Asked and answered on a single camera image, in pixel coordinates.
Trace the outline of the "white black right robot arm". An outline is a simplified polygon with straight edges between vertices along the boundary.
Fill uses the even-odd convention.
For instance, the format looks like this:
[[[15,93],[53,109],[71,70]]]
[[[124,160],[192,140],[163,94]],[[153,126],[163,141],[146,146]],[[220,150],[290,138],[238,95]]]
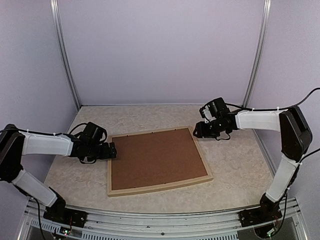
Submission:
[[[293,184],[313,140],[312,131],[301,109],[287,108],[230,110],[223,103],[206,104],[199,109],[202,121],[195,125],[193,135],[199,139],[220,141],[237,130],[253,130],[263,155],[273,170],[273,179],[253,211],[244,210],[245,218],[266,222],[279,217],[279,204]]]

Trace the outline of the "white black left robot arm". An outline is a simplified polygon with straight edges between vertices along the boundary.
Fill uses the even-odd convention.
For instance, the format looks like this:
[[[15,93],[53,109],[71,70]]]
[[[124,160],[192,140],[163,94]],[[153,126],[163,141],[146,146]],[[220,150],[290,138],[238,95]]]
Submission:
[[[93,122],[84,124],[84,130],[76,134],[37,132],[9,123],[0,131],[0,179],[42,203],[57,221],[66,222],[70,218],[66,201],[38,179],[44,174],[33,175],[23,164],[35,159],[37,164],[45,160],[48,166],[56,156],[77,158],[82,164],[115,159],[116,145],[107,142],[107,136],[107,131]]]

